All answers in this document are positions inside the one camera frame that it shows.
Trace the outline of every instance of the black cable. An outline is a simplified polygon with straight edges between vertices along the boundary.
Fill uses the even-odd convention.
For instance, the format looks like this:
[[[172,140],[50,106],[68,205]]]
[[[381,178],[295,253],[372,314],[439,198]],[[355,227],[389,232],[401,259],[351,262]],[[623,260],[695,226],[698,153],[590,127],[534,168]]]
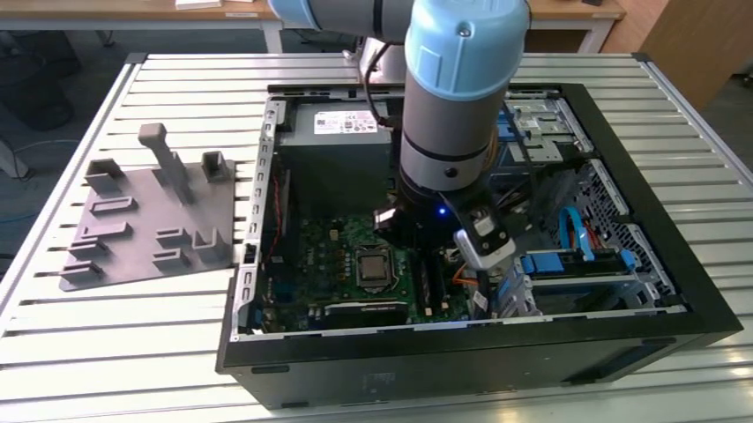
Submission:
[[[392,45],[391,42],[384,42],[384,45],[381,46],[381,48],[371,58],[371,61],[368,62],[368,68],[365,69],[365,73],[363,74],[363,91],[365,92],[365,102],[368,103],[371,116],[373,116],[373,120],[376,121],[376,124],[387,128],[389,128],[391,125],[388,124],[387,119],[379,116],[379,112],[376,111],[376,107],[373,106],[373,99],[371,98],[369,79],[371,79],[371,73],[373,72],[373,68],[376,67],[376,63],[380,61],[381,56],[384,56],[384,53],[387,52],[387,48],[389,48],[391,45]]]
[[[0,143],[5,144],[8,150],[10,150],[10,155],[13,156],[14,174],[18,174],[18,158],[14,155],[14,147],[10,144],[10,141],[8,141],[8,138],[2,137],[2,135],[0,135]],[[17,176],[17,177],[10,176],[10,179],[16,179],[20,182],[29,182],[34,177],[34,174],[36,174],[34,170],[30,167],[28,167],[24,176]]]

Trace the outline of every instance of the motherboard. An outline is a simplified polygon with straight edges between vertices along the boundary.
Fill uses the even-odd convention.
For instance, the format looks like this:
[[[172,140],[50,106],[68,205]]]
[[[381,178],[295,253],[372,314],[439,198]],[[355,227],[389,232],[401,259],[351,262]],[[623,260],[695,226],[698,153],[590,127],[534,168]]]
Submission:
[[[295,275],[272,282],[265,317],[275,331],[352,326],[359,317],[373,319],[369,326],[468,320],[463,286],[444,284],[440,306],[432,309],[415,257],[373,234],[371,221],[369,215],[301,220]],[[444,257],[440,251],[441,277],[449,281],[456,264]]]

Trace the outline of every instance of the wooden desk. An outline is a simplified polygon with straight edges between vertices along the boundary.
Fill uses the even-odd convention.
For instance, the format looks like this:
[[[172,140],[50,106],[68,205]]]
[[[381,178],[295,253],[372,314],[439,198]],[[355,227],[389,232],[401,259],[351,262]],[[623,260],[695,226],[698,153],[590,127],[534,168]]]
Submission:
[[[587,31],[580,53],[598,53],[624,11],[616,0],[599,7],[580,0],[530,0],[532,29]],[[281,53],[280,22],[265,0],[177,11],[173,0],[0,0],[0,30],[261,29],[269,53]]]
[[[0,0],[1,19],[276,20],[264,0],[177,11],[173,0]]]

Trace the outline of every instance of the robotic arm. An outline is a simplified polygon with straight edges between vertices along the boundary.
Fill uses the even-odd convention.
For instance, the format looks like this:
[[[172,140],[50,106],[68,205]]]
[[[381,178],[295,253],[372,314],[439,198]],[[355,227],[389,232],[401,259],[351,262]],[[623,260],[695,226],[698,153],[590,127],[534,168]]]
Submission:
[[[515,249],[480,173],[522,58],[524,0],[272,0],[269,5],[281,20],[311,28],[404,41],[397,203],[375,213],[376,232],[395,244],[432,249],[451,231],[468,266],[488,269]]]

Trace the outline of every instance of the wooden cabinet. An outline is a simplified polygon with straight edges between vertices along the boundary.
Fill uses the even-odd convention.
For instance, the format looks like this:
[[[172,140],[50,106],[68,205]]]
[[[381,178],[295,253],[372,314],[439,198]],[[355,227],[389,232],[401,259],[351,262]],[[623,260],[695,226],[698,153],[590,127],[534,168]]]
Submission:
[[[602,53],[648,54],[695,109],[753,56],[753,0],[618,0]]]

